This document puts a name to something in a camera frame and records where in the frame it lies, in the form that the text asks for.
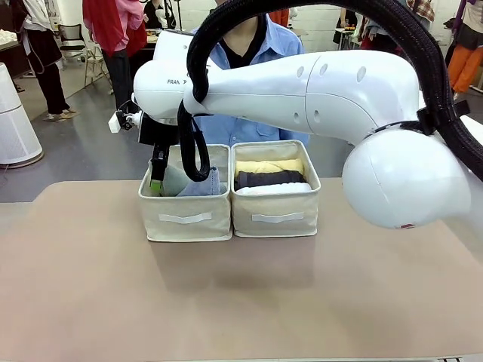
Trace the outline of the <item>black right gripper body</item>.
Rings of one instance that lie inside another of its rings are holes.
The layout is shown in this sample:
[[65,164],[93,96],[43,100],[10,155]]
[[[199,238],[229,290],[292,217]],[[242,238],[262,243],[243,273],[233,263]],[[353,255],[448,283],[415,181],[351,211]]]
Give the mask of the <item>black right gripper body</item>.
[[162,124],[143,113],[138,136],[140,144],[166,150],[177,145],[179,141],[180,135],[177,125]]

